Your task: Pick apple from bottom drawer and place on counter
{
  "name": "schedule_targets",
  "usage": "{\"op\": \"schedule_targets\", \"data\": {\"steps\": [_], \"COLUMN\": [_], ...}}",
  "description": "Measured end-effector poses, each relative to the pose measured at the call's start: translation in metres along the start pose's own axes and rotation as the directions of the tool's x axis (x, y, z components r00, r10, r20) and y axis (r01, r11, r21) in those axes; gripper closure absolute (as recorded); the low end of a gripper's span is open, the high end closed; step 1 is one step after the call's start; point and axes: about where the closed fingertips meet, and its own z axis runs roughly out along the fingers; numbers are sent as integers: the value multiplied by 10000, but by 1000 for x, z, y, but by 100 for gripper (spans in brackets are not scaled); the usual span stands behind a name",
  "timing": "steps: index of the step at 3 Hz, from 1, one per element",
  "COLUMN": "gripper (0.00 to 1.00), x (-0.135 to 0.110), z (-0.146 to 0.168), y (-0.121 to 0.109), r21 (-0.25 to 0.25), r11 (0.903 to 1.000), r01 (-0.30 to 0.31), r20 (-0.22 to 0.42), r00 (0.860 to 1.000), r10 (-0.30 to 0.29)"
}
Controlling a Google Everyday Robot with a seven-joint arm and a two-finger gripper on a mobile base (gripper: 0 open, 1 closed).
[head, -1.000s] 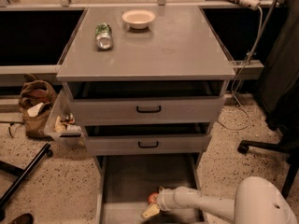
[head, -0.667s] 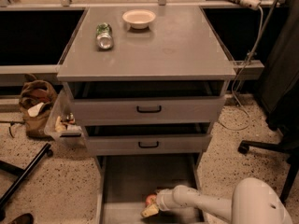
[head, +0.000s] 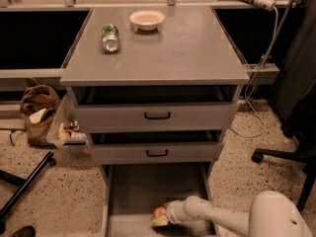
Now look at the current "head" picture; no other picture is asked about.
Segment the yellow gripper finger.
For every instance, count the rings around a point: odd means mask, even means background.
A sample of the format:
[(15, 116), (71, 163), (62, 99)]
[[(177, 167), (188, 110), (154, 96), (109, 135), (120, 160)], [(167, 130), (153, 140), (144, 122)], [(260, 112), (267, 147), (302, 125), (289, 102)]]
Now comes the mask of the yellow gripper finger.
[(156, 215), (152, 219), (152, 225), (155, 227), (167, 226), (168, 224), (169, 220), (165, 214)]

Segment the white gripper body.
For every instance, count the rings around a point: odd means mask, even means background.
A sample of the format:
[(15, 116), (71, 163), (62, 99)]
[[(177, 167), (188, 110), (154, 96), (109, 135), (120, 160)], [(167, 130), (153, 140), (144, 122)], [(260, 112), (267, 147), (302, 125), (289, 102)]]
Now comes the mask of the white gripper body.
[(172, 224), (180, 224), (189, 220), (186, 204), (183, 200), (174, 200), (166, 205), (166, 214)]

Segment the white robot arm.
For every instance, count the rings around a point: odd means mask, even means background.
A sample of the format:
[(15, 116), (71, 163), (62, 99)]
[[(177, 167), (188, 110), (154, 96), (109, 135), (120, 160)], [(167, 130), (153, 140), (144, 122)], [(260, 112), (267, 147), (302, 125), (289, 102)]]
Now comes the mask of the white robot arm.
[(261, 192), (248, 212), (213, 205), (200, 197), (173, 200), (157, 207), (152, 225), (207, 220), (240, 237), (313, 237), (295, 204), (274, 191)]

